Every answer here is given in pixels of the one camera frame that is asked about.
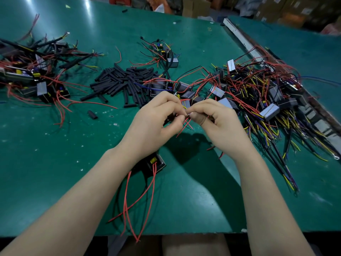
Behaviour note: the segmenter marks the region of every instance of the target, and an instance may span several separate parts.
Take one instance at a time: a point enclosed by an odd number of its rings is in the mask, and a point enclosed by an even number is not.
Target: person's right arm
[[[186,112],[236,163],[252,255],[314,255],[235,111],[207,99]],[[213,116],[215,123],[200,113]]]

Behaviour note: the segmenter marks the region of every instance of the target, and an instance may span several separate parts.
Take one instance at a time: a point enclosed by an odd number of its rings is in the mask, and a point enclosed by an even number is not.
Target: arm
[[[235,111],[208,99],[187,113],[236,163],[252,255],[314,255]],[[199,113],[213,116],[215,123]]]
[[[164,128],[164,121],[173,112],[178,116]],[[83,255],[123,178],[139,160],[158,150],[181,130],[185,115],[180,100],[174,95],[162,92],[156,96],[136,114],[122,141],[105,152],[98,163],[14,239],[1,256]]]

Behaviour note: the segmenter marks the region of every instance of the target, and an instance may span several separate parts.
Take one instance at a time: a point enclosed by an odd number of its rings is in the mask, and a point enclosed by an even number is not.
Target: box label
[[[301,2],[296,2],[294,8],[297,8]]]
[[[304,9],[301,11],[301,14],[309,15],[312,11],[313,11],[313,9],[311,9],[311,8],[304,8]]]
[[[279,3],[281,0],[274,0],[275,3]]]

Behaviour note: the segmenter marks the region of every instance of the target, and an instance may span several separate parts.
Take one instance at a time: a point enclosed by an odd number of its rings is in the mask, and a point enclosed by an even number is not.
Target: forearm
[[[55,205],[3,251],[3,255],[83,255],[134,160],[108,150]]]
[[[313,255],[266,163],[253,149],[236,161],[253,255]]]

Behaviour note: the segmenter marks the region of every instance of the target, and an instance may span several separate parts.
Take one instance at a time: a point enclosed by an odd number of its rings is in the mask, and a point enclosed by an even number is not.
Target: hand
[[[173,112],[178,116],[163,127],[167,116]],[[157,151],[178,133],[186,115],[179,98],[163,91],[139,110],[118,146],[139,161]]]
[[[209,98],[195,103],[186,112],[201,125],[213,144],[234,161],[243,160],[250,152],[256,151],[233,109]],[[207,115],[213,116],[215,122]]]

